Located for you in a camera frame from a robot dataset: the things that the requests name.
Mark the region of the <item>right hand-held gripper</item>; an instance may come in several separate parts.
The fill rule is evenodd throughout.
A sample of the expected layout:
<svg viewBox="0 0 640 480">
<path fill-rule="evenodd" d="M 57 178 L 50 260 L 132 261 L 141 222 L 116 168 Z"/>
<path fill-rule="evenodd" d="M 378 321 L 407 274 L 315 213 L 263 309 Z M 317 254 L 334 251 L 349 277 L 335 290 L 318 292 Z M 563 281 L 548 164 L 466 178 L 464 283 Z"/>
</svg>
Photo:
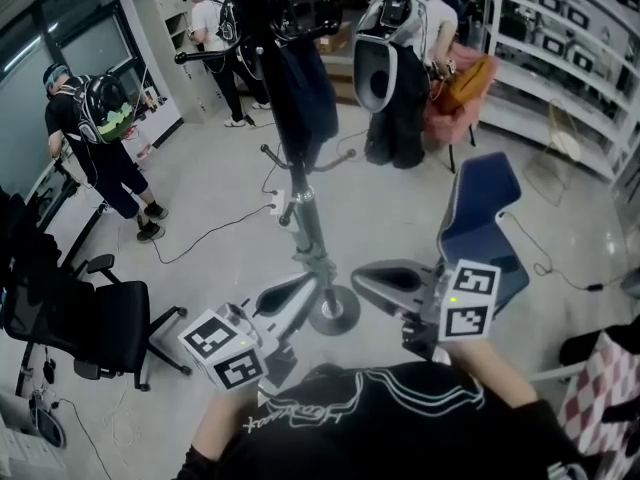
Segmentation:
<svg viewBox="0 0 640 480">
<path fill-rule="evenodd" d="M 353 290 L 386 314 L 406 316 L 402 346 L 432 360 L 443 345 L 485 339 L 497 307 L 501 269 L 461 259 L 434 285 L 433 269 L 407 259 L 375 261 L 351 274 Z"/>
</svg>

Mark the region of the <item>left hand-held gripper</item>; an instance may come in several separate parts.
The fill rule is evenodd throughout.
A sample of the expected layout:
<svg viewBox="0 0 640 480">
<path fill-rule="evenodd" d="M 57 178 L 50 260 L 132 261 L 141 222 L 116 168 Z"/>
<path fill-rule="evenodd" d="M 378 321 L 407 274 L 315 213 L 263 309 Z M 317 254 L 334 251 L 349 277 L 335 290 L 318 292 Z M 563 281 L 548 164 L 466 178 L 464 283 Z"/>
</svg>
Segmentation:
<svg viewBox="0 0 640 480">
<path fill-rule="evenodd" d="M 229 303 L 208 309 L 178 336 L 179 342 L 221 391 L 261 381 L 278 388 L 298 364 L 288 338 L 304 324 L 321 288 L 312 272 L 285 276 L 258 292 L 252 315 Z"/>
</svg>

